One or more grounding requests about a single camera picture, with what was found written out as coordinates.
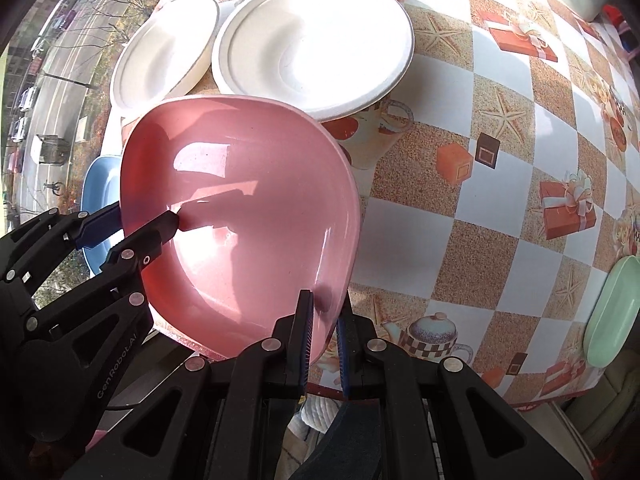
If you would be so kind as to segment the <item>green square plastic plate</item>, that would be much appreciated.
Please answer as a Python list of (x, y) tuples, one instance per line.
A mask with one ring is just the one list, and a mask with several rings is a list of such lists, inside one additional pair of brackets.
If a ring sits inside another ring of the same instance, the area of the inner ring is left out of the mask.
[(609, 366), (622, 351), (639, 312), (639, 258), (618, 260), (606, 278), (585, 329), (587, 364)]

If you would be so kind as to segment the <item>pink square plastic plate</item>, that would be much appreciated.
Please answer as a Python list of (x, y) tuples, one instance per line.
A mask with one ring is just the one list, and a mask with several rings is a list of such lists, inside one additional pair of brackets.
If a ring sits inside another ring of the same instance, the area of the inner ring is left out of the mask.
[(332, 337), (358, 247), (352, 170), (322, 125), (249, 96), (185, 96), (140, 118), (120, 166), (126, 233), (163, 214), (174, 237), (143, 271), (149, 302), (218, 359), (268, 337), (314, 295), (311, 352)]

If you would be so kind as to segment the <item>white paper bowl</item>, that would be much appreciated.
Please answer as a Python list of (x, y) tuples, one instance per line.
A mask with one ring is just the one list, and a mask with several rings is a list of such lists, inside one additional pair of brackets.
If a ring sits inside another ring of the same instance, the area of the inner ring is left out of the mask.
[(110, 98), (119, 115), (136, 118), (191, 91), (209, 68), (218, 20), (215, 0), (174, 0), (153, 13), (112, 73)]

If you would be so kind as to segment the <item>large white paper plate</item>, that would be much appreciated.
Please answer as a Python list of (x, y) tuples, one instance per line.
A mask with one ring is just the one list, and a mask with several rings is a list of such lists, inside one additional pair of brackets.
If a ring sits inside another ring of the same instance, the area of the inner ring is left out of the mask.
[(279, 101), (327, 122), (389, 94), (413, 49), (397, 0), (243, 0), (219, 29), (212, 73), (223, 94)]

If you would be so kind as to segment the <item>person legs dark trousers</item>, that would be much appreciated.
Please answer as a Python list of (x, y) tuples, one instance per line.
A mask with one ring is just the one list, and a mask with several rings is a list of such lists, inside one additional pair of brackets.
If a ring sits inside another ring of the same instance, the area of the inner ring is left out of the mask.
[(320, 443), (291, 479), (371, 480), (381, 474), (378, 404), (345, 403)]

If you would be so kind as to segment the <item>blue square plastic plate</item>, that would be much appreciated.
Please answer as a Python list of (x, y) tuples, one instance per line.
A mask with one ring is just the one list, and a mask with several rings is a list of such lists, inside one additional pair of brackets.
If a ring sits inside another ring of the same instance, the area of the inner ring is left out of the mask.
[[(82, 210), (93, 214), (105, 206), (119, 202), (121, 163), (120, 156), (100, 156), (91, 163), (82, 185)], [(100, 265), (104, 263), (108, 251), (123, 239), (124, 231), (119, 230), (96, 247), (82, 250), (92, 275), (101, 272)]]

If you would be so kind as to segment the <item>checkered patterned tablecloth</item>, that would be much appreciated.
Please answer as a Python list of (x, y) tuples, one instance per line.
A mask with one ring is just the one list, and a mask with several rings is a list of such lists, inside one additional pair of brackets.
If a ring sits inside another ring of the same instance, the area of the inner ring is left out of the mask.
[(607, 21), (558, 0), (398, 0), (414, 55), (356, 167), (349, 293), (385, 339), (517, 406), (594, 388), (588, 318), (639, 251), (639, 95)]

